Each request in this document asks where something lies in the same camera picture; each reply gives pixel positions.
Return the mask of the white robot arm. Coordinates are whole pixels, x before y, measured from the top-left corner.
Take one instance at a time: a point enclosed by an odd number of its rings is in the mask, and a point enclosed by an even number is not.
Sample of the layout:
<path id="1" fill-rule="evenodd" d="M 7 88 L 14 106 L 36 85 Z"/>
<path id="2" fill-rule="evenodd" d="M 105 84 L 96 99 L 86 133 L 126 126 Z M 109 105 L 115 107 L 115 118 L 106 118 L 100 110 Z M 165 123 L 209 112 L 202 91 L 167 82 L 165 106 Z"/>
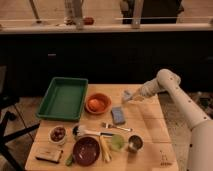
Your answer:
<path id="1" fill-rule="evenodd" d="M 213 171 L 213 120 L 181 89 L 180 82 L 181 78 L 177 74 L 169 69 L 161 69 L 133 96 L 149 98 L 167 91 L 191 130 L 187 171 Z"/>

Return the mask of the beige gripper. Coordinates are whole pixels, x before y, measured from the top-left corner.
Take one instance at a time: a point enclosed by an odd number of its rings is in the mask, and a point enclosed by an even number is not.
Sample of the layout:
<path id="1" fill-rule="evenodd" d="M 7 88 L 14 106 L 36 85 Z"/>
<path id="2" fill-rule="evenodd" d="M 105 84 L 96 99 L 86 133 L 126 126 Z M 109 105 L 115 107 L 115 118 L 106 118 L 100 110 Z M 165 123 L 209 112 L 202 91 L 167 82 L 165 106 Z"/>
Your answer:
<path id="1" fill-rule="evenodd" d="M 154 78 L 150 81 L 145 82 L 140 88 L 138 88 L 132 95 L 132 99 L 135 101 L 144 100 L 155 96 L 157 93 L 163 92 L 164 88 L 158 83 L 157 79 Z"/>

